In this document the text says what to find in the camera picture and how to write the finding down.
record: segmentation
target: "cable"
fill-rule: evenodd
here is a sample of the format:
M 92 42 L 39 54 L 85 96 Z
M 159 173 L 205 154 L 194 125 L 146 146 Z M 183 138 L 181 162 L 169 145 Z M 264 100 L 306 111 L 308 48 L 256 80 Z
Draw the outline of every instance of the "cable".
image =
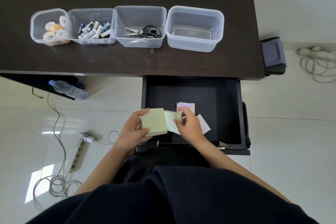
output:
M 40 97 L 40 96 L 34 94 L 34 87 L 31 88 L 31 93 L 38 98 L 44 99 L 44 97 Z
M 99 142 L 99 141 L 96 141 L 96 142 L 97 142 L 97 143 L 104 144 L 104 145 L 112 145 L 112 144 L 114 144 L 114 143 L 112 143 L 111 140 L 110 140 L 110 134 L 112 134 L 113 132 L 118 133 L 118 136 L 119 136 L 119 132 L 118 132 L 118 131 L 111 131 L 111 132 L 108 134 L 108 141 L 110 142 L 110 144 L 105 144 L 105 143 L 102 143 L 102 142 Z
M 314 81 L 316 82 L 320 82 L 320 83 L 332 83 L 332 82 L 336 82 L 336 74 L 328 74 L 325 75 L 324 73 L 326 73 L 328 70 L 330 69 L 334 69 L 336 68 L 336 54 L 331 53 L 331 52 L 326 52 L 323 51 L 325 53 L 329 53 L 331 54 L 331 56 L 333 56 L 334 58 L 328 58 L 328 57 L 322 57 L 321 55 L 319 55 L 319 53 L 322 52 L 320 47 L 313 47 L 312 49 L 307 49 L 307 48 L 300 48 L 296 51 L 296 54 L 299 55 L 301 58 L 300 60 L 300 67 L 306 71 L 307 73 L 309 73 L 311 75 L 311 77 L 313 78 Z M 312 61 L 312 65 L 311 68 L 308 67 L 308 64 L 311 63 L 310 61 Z M 319 65 L 321 67 L 324 68 L 324 71 L 321 73 L 316 73 L 316 65 Z M 320 80 L 317 80 L 316 77 L 334 77 L 335 79 L 332 79 L 330 81 L 327 82 L 322 82 Z
M 70 181 L 67 181 L 68 174 L 66 174 L 65 177 L 64 177 L 64 168 L 65 168 L 65 160 L 66 160 L 66 158 L 67 158 L 67 153 L 66 153 L 66 151 L 65 151 L 65 147 L 64 147 L 64 145 L 63 145 L 62 142 L 61 142 L 61 139 L 60 139 L 59 137 L 57 137 L 57 136 L 56 136 L 56 133 L 55 133 L 55 127 L 56 127 L 56 124 L 57 124 L 58 120 L 60 119 L 60 116 L 61 116 L 61 115 L 60 115 L 60 113 L 59 113 L 56 109 L 54 109 L 54 108 L 52 108 L 52 107 L 50 106 L 50 104 L 49 104 L 49 95 L 50 95 L 50 93 L 48 94 L 48 97 L 47 97 L 47 104 L 48 104 L 48 106 L 49 106 L 51 109 L 53 109 L 53 110 L 57 113 L 57 115 L 58 115 L 57 120 L 56 120 L 56 122 L 55 122 L 55 124 L 54 124 L 54 127 L 53 127 L 53 134 L 54 134 L 54 136 L 56 137 L 57 141 L 59 142 L 59 144 L 61 145 L 61 147 L 62 147 L 62 149 L 63 149 L 64 157 L 63 157 L 62 165 L 61 165 L 61 167 L 60 167 L 60 169 L 59 169 L 57 175 L 49 175 L 49 176 L 47 176 L 47 177 L 41 178 L 41 179 L 39 179 L 39 180 L 36 182 L 36 184 L 35 184 L 35 186 L 34 186 L 34 189 L 33 189 L 33 201 L 34 201 L 34 205 L 35 205 L 35 207 L 36 207 L 39 211 L 42 211 L 42 210 L 44 210 L 44 209 L 43 209 L 42 205 L 38 202 L 38 200 L 37 200 L 37 198 L 36 198 L 36 193 L 35 193 L 35 191 L 36 191 L 36 188 L 38 187 L 38 185 L 40 184 L 40 182 L 41 182 L 42 180 L 46 179 L 46 180 L 48 180 L 48 181 L 50 182 L 50 184 L 49 184 L 49 193 L 50 193 L 53 197 L 62 197 L 62 199 L 63 199 L 64 197 L 68 197 L 67 190 L 69 189 L 69 187 L 70 187 L 72 184 L 76 184 L 76 185 L 78 186 L 78 188 L 79 188 L 79 186 L 82 184 L 80 181 L 77 181 L 77 180 L 70 180 Z M 61 186 L 61 190 L 60 190 L 60 191 L 56 191 L 56 190 L 53 189 L 53 186 Z

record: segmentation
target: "green sticky note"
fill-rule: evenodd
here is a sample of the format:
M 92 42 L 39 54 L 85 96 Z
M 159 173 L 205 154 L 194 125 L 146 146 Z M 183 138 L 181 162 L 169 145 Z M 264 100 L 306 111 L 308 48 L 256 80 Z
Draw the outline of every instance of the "green sticky note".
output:
M 140 117 L 142 128 L 149 128 L 147 136 L 157 136 L 167 133 L 167 125 L 163 108 L 150 109 Z
M 164 111 L 164 113 L 166 118 L 167 130 L 180 135 L 174 119 L 182 120 L 182 113 L 172 111 Z

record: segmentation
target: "scissors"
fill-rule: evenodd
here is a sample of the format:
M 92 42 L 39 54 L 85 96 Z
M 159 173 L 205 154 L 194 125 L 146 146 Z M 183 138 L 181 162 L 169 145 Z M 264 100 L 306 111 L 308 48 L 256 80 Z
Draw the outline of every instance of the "scissors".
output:
M 125 35 L 138 35 L 143 38 L 160 38 L 161 32 L 154 26 L 146 26 L 142 30 L 126 28 L 126 30 L 131 31 L 133 33 L 125 34 Z

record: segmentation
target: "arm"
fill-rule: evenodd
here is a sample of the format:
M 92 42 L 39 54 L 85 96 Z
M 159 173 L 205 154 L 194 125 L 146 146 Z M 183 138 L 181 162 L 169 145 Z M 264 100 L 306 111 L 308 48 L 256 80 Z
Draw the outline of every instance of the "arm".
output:
M 184 120 L 186 123 L 183 124 L 180 120 L 175 119 L 174 122 L 177 125 L 179 132 L 182 137 L 190 143 L 192 146 L 199 151 L 200 154 L 207 160 L 211 167 L 214 168 L 223 168 L 235 173 L 238 173 L 247 179 L 258 183 L 269 191 L 273 192 L 275 195 L 281 197 L 287 202 L 291 203 L 283 194 L 278 192 L 275 188 L 264 182 L 259 177 L 255 176 L 253 173 L 230 159 L 226 156 L 221 150 L 216 146 L 210 143 L 203 135 L 200 122 L 198 118 L 190 111 L 188 107 L 180 107 L 176 109 L 177 111 L 183 111 L 185 116 Z
M 149 112 L 149 108 L 133 113 L 122 128 L 120 135 L 105 157 L 99 162 L 95 170 L 78 188 L 75 195 L 90 192 L 100 185 L 110 183 L 119 171 L 124 160 L 132 154 L 135 147 L 151 137 L 144 137 L 149 133 L 149 128 L 138 129 L 140 116 Z

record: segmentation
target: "desk top surface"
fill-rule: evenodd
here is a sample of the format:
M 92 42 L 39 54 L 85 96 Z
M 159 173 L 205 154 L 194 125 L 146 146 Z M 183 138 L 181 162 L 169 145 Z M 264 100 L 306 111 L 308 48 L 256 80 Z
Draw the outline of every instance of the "desk top surface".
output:
M 2 0 L 1 72 L 264 77 L 254 0 Z M 225 17 L 223 39 L 212 52 L 171 48 L 125 48 L 80 45 L 49 47 L 30 37 L 30 18 L 40 10 L 113 8 L 118 5 L 174 5 L 220 10 Z

